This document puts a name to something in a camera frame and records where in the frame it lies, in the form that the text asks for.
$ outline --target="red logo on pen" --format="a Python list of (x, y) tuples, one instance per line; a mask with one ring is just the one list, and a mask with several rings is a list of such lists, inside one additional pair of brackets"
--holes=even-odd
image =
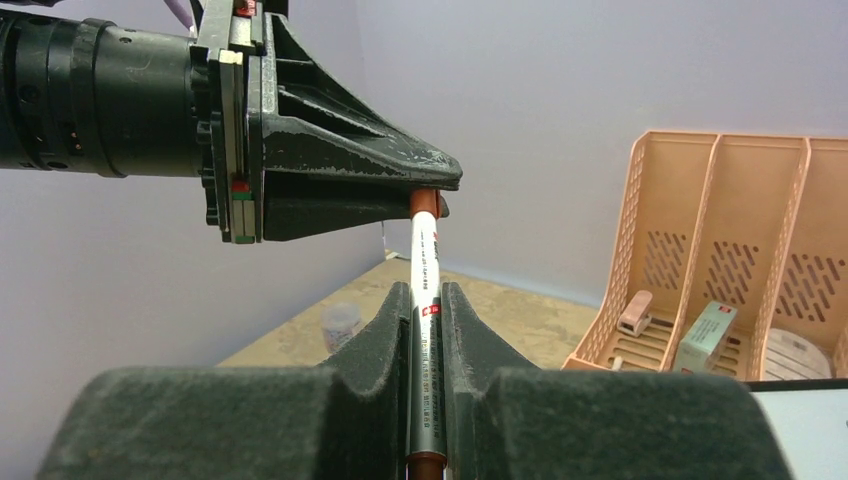
[(256, 0), (245, 0), (243, 6), (236, 9), (239, 17), (252, 17), (256, 15)]
[(430, 315), (431, 313), (433, 315), (436, 315), (441, 310), (442, 310), (442, 308), (439, 305), (430, 305), (429, 307), (424, 307), (424, 308), (421, 309), (421, 315), (423, 315), (425, 317), (427, 315)]

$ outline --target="wooden table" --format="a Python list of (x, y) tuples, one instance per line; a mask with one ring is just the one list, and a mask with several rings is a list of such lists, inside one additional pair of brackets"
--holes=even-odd
[[(457, 282), (480, 319), (542, 368), (558, 369), (597, 314), (594, 308), (451, 272), (442, 272), (442, 280)], [(364, 325), (374, 318), (389, 288), (398, 281), (409, 281), (409, 262), (386, 260), (221, 366), (315, 365), (328, 356), (321, 333), (321, 312), (334, 303), (353, 302), (361, 309)]]

